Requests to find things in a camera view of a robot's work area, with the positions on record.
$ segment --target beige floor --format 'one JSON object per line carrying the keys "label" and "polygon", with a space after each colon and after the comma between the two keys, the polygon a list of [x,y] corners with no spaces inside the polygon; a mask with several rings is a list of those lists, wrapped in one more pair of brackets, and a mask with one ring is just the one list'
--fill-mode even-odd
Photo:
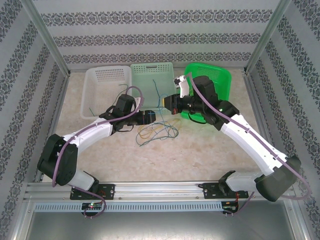
{"label": "beige floor", "polygon": [[[258,130],[240,70],[230,70],[232,83],[229,101]],[[84,73],[72,73],[56,133],[75,132],[92,121],[80,117]],[[255,162],[229,137],[211,125],[181,119],[175,139],[156,140],[139,147],[137,127],[100,140],[78,157],[78,168],[101,182],[218,180],[230,170],[258,171]]]}

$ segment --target perforated metal strip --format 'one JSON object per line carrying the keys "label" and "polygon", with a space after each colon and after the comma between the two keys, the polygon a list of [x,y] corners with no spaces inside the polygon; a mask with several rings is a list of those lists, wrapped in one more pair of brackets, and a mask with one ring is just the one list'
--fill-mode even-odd
{"label": "perforated metal strip", "polygon": [[[34,212],[37,213],[73,213],[81,212],[82,203],[37,203]],[[220,201],[204,202],[107,202],[105,212],[206,212],[222,211]]]}

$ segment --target robotic arm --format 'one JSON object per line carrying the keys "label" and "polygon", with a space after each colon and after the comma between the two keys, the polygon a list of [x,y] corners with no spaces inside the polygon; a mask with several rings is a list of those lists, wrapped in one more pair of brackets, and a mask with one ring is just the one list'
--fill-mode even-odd
{"label": "robotic arm", "polygon": [[194,84],[205,99],[219,112],[229,117],[229,121],[216,114],[194,92],[189,95],[189,85],[185,76],[174,79],[176,88],[180,88],[180,94],[174,94],[164,99],[164,107],[171,113],[178,114],[182,111],[190,115],[200,113],[206,123],[213,125],[217,130],[232,138],[248,155],[256,162],[261,172],[240,173],[229,171],[219,181],[219,189],[227,194],[228,191],[257,191],[267,200],[275,202],[295,181],[297,177],[267,149],[272,149],[276,156],[286,164],[299,172],[301,162],[296,157],[287,157],[284,153],[271,146],[262,138],[244,119],[239,110],[229,101],[219,100],[213,82],[207,76],[194,78]]}
{"label": "robotic arm", "polygon": [[63,146],[68,142],[60,157],[55,182],[61,186],[68,184],[95,194],[98,191],[99,181],[87,172],[77,169],[78,155],[100,139],[121,132],[125,125],[133,127],[134,125],[153,123],[156,120],[156,115],[151,110],[138,110],[130,117],[115,120],[134,112],[139,102],[140,98],[135,99],[127,94],[122,94],[115,106],[109,107],[105,113],[88,126],[64,136],[53,134],[44,146],[37,168],[54,179],[58,157],[62,154]]}

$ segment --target green basket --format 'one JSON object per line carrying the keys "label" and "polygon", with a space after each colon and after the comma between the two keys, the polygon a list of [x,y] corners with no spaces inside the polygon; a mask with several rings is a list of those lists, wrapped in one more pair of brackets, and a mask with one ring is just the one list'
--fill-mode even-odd
{"label": "green basket", "polygon": [[[131,64],[132,85],[141,89],[144,103],[141,110],[158,111],[159,95],[173,95],[176,88],[173,79],[174,67],[171,62],[134,63]],[[132,90],[132,96],[140,96],[137,90]],[[171,111],[162,109],[162,113],[171,114]]]}
{"label": "green basket", "polygon": [[[191,63],[186,66],[184,75],[187,75],[190,72],[192,73],[193,79],[198,76],[208,76],[209,79],[213,81],[215,92],[218,94],[218,98],[220,100],[229,100],[232,76],[227,69],[203,63]],[[189,78],[187,78],[187,82],[190,89],[189,94],[193,96],[194,90]],[[181,116],[185,119],[189,119],[188,113],[185,111],[181,113]],[[191,118],[197,122],[206,122],[200,113],[193,114]]]}

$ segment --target wall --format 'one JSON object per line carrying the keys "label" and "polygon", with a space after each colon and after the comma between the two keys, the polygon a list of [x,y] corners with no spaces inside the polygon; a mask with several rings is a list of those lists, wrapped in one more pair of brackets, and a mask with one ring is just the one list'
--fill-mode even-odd
{"label": "wall", "polygon": [[36,0],[71,70],[205,62],[245,67],[279,0]]}
{"label": "wall", "polygon": [[320,0],[293,0],[251,71],[273,144],[300,158],[310,183],[300,205],[312,239],[320,239],[319,56]]}
{"label": "wall", "polygon": [[65,77],[18,0],[0,1],[0,240],[10,234]]}

